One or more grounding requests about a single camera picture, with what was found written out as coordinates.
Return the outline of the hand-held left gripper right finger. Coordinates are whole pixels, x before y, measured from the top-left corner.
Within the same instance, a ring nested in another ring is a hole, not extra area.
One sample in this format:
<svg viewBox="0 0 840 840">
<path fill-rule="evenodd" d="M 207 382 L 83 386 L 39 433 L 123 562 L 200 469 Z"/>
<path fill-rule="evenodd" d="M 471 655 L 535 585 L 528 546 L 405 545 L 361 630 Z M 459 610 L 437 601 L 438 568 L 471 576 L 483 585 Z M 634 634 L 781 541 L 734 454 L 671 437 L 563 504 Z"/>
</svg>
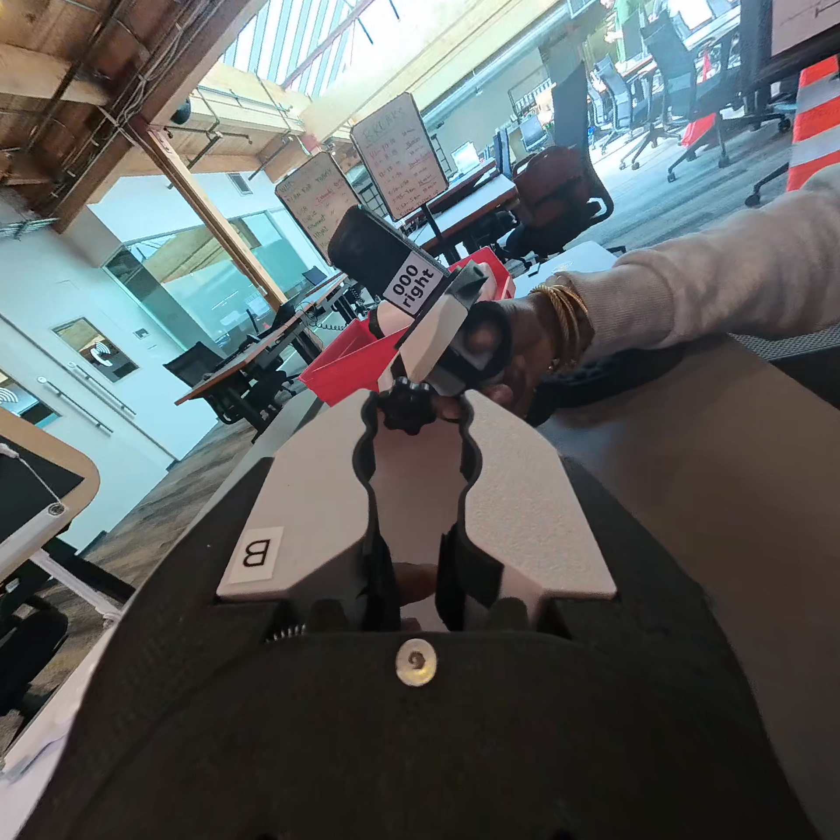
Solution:
<svg viewBox="0 0 840 840">
<path fill-rule="evenodd" d="M 554 447 L 492 402 L 460 398 L 456 520 L 442 536 L 436 609 L 449 631 L 516 599 L 537 628 L 556 600 L 616 599 L 617 586 Z"/>
</svg>

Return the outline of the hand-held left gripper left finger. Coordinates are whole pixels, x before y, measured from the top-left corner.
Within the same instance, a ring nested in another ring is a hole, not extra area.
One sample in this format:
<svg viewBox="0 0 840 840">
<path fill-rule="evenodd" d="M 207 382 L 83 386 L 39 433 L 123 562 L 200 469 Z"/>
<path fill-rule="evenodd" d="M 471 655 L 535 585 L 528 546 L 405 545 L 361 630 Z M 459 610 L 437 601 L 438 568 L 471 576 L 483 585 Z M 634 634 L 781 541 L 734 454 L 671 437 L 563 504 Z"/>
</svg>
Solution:
<svg viewBox="0 0 840 840">
<path fill-rule="evenodd" d="M 306 629 L 331 602 L 356 631 L 400 629 L 371 485 L 377 403 L 356 392 L 277 450 L 217 587 L 221 602 L 273 602 Z"/>
</svg>

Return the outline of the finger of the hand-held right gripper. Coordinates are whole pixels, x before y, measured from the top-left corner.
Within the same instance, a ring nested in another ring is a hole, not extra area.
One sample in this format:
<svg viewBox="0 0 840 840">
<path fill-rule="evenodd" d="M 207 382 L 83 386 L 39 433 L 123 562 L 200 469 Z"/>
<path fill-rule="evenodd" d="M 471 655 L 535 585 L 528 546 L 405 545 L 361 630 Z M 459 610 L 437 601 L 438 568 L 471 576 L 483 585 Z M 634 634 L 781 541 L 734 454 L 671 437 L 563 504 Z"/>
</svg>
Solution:
<svg viewBox="0 0 840 840">
<path fill-rule="evenodd" d="M 404 369 L 400 377 L 414 384 L 430 384 L 436 391 L 464 391 L 455 374 L 440 370 L 438 363 L 468 315 L 467 307 L 455 296 L 441 296 L 424 318 L 406 331 L 397 351 Z"/>
</svg>

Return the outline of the black knob screw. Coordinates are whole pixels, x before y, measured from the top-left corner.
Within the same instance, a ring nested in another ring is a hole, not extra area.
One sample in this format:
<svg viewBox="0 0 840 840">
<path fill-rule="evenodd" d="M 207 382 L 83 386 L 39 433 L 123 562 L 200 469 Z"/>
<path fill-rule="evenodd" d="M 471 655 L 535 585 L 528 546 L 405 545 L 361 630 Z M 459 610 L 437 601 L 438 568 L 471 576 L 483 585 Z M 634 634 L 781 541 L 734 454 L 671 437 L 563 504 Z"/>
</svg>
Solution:
<svg viewBox="0 0 840 840">
<path fill-rule="evenodd" d="M 377 398 L 384 427 L 410 436 L 420 434 L 426 425 L 437 420 L 434 398 L 428 384 L 413 382 L 405 376 L 397 378 Z"/>
</svg>

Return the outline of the person's right forearm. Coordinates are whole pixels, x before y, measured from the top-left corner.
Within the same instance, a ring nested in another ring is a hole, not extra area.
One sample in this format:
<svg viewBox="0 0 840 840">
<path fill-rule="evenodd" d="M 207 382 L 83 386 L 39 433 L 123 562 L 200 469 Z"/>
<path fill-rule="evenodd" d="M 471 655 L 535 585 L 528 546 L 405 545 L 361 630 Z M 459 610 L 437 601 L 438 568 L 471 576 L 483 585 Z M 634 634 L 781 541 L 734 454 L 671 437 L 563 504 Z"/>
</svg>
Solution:
<svg viewBox="0 0 840 840">
<path fill-rule="evenodd" d="M 767 340 L 839 322 L 839 164 L 763 208 L 572 272 L 593 328 L 583 361 L 708 335 Z"/>
</svg>

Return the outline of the wooden office desk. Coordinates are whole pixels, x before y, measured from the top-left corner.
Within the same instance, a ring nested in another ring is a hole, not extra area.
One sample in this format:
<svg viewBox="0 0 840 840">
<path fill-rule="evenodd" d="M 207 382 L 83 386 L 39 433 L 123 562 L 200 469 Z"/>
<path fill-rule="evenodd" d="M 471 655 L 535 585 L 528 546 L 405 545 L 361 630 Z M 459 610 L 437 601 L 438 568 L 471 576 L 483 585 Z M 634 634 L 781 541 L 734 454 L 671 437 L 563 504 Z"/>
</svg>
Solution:
<svg viewBox="0 0 840 840">
<path fill-rule="evenodd" d="M 234 411 L 232 424 L 246 420 L 256 432 L 261 433 L 277 413 L 269 406 L 258 407 L 248 399 L 259 382 L 265 376 L 255 372 L 257 360 L 272 351 L 281 352 L 299 340 L 309 329 L 314 329 L 317 316 L 332 309 L 333 303 L 345 292 L 347 276 L 338 274 L 316 287 L 301 307 L 278 328 L 268 331 L 265 337 L 250 344 L 245 350 L 237 352 L 222 366 L 205 374 L 201 381 L 175 401 L 176 406 L 202 398 L 211 397 L 222 402 L 224 410 L 217 413 L 218 418 L 227 414 L 226 409 Z"/>
</svg>

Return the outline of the grey desk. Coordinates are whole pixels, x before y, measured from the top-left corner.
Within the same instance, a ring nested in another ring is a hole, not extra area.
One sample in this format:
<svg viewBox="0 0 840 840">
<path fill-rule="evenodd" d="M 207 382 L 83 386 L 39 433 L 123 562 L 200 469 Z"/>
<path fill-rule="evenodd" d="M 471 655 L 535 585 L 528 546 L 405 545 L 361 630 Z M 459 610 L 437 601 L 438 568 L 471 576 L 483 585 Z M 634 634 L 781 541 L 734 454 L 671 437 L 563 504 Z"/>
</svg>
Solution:
<svg viewBox="0 0 840 840">
<path fill-rule="evenodd" d="M 2 838 L 838 838 L 838 411 L 732 339 L 562 408 L 616 599 L 449 631 L 216 595 L 268 433 L 2 772 Z M 459 425 L 377 412 L 392 563 L 438 566 Z"/>
</svg>

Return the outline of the person's right hand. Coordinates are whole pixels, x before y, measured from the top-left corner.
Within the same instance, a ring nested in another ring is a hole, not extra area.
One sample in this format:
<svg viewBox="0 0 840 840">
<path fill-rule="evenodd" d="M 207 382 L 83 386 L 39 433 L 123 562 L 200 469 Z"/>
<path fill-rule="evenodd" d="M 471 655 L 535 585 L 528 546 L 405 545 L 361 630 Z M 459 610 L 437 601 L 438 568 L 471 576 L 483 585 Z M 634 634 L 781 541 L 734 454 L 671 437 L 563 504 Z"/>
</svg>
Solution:
<svg viewBox="0 0 840 840">
<path fill-rule="evenodd" d="M 563 333 L 552 302 L 541 292 L 501 305 L 511 332 L 511 358 L 497 381 L 484 384 L 480 391 L 525 418 L 542 378 L 560 358 Z"/>
</svg>

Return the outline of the person's left hand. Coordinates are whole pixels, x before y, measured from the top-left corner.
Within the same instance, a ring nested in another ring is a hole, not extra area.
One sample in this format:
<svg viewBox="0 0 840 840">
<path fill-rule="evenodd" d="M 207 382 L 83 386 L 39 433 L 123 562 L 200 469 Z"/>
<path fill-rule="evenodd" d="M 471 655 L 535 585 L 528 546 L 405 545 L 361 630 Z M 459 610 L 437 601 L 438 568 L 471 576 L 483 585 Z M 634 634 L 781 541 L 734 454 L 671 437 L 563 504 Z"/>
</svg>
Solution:
<svg viewBox="0 0 840 840">
<path fill-rule="evenodd" d="M 432 596 L 436 592 L 438 567 L 432 563 L 393 563 L 395 589 L 400 607 Z"/>
</svg>

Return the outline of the white bottle black cap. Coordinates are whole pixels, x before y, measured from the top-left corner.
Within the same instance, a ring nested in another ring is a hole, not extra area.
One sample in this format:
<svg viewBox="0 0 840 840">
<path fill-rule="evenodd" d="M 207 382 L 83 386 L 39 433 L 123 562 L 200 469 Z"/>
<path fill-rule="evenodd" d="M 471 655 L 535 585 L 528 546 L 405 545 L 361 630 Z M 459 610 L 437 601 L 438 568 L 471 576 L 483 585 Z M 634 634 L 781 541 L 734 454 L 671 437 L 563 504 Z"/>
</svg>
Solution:
<svg viewBox="0 0 840 840">
<path fill-rule="evenodd" d="M 497 292 L 497 280 L 492 268 L 487 262 L 475 263 L 484 276 L 485 282 L 480 290 L 477 301 L 492 301 Z M 414 319 L 401 311 L 389 301 L 381 302 L 369 315 L 369 331 L 378 340 L 408 329 Z"/>
</svg>

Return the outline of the whiteboard on stand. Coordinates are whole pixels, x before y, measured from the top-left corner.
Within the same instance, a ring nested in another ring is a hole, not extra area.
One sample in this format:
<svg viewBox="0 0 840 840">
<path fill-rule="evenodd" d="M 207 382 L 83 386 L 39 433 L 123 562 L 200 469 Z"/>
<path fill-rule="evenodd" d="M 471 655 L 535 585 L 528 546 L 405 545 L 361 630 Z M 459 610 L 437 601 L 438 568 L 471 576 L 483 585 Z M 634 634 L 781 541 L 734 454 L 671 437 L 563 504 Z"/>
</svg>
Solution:
<svg viewBox="0 0 840 840">
<path fill-rule="evenodd" d="M 444 256 L 457 259 L 428 205 L 447 192 L 449 182 L 413 95 L 404 92 L 388 101 L 356 123 L 350 136 L 392 221 L 421 210 Z"/>
<path fill-rule="evenodd" d="M 329 242 L 347 210 L 360 199 L 331 153 L 321 151 L 284 176 L 275 194 L 320 256 L 332 264 Z"/>
</svg>

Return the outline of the red bin with bottle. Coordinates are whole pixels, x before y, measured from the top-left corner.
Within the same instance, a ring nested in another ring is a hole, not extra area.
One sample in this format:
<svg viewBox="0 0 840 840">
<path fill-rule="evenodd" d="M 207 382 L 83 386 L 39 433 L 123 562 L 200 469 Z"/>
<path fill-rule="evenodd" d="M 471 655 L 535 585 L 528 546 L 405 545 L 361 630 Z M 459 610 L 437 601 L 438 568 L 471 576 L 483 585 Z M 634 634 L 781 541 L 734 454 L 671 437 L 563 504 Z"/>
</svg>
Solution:
<svg viewBox="0 0 840 840">
<path fill-rule="evenodd" d="M 492 268 L 497 280 L 493 301 L 514 298 L 516 281 L 490 247 L 480 248 L 460 259 L 449 270 L 454 272 L 470 261 L 487 262 Z M 328 406 L 340 403 L 358 390 L 378 391 L 378 381 L 396 355 L 396 345 L 407 329 L 377 339 L 369 331 L 369 315 L 346 326 L 299 376 L 300 381 Z"/>
</svg>

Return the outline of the black wheel-shaped object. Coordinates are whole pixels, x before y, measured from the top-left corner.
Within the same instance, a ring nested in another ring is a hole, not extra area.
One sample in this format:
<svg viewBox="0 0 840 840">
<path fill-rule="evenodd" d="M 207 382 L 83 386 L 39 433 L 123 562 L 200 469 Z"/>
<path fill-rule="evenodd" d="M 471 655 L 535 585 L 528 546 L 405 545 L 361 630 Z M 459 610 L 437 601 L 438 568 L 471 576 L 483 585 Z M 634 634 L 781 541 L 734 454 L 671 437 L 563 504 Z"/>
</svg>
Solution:
<svg viewBox="0 0 840 840">
<path fill-rule="evenodd" d="M 561 408 L 589 406 L 654 382 L 672 371 L 685 353 L 684 343 L 660 350 L 625 350 L 571 372 L 547 374 L 534 392 L 525 422 L 538 427 Z"/>
</svg>

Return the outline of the brown backpack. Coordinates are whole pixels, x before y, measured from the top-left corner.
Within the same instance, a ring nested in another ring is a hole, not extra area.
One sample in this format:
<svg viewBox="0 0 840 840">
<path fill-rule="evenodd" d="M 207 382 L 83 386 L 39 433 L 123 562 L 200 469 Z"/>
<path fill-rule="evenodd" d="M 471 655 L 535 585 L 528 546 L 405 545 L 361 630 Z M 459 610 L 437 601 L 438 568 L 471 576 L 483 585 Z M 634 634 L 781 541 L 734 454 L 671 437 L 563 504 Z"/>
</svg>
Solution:
<svg viewBox="0 0 840 840">
<path fill-rule="evenodd" d="M 580 214 L 593 198 L 581 151 L 551 146 L 513 165 L 512 180 L 529 224 L 546 225 L 557 217 Z"/>
</svg>

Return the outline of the orange white traffic cone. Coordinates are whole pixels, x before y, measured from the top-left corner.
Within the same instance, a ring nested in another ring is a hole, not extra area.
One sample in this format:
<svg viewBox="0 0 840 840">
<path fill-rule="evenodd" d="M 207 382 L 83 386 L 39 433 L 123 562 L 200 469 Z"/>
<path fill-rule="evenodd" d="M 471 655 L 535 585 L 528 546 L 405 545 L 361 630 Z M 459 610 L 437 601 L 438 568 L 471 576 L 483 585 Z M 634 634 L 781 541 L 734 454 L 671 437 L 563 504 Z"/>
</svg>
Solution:
<svg viewBox="0 0 840 840">
<path fill-rule="evenodd" d="M 839 69 L 831 56 L 801 71 L 786 191 L 839 162 Z"/>
</svg>

